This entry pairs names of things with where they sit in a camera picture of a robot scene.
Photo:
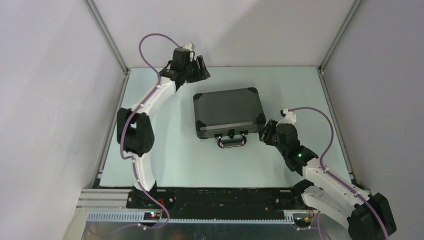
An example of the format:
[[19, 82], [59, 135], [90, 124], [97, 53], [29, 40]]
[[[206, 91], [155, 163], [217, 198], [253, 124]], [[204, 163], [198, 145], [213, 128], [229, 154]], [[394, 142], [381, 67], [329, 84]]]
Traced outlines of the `black poker set case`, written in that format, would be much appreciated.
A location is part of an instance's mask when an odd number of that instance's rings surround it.
[[201, 92], [192, 99], [196, 136], [216, 139], [221, 149], [244, 146], [247, 135], [258, 133], [267, 123], [255, 87]]

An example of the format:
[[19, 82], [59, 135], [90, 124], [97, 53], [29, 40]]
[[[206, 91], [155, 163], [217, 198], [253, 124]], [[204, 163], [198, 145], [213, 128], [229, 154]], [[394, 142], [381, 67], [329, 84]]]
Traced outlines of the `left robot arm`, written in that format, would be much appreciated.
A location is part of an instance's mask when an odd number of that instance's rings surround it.
[[134, 187], [149, 192], [156, 184], [150, 161], [150, 150], [155, 141], [152, 119], [166, 100], [184, 84], [210, 77], [204, 59], [196, 55], [192, 43], [177, 47], [172, 59], [158, 73], [153, 87], [130, 108], [117, 112], [116, 137], [120, 153], [127, 152], [135, 176]]

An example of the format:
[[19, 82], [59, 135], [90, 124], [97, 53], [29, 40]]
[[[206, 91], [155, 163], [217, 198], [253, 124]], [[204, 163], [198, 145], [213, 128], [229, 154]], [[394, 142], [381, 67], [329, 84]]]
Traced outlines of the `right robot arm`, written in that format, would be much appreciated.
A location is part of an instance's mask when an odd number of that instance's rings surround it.
[[386, 240], [397, 231], [388, 199], [332, 173], [300, 143], [293, 124], [270, 120], [258, 134], [261, 142], [279, 151], [292, 172], [304, 177], [292, 187], [300, 202], [339, 223], [352, 240]]

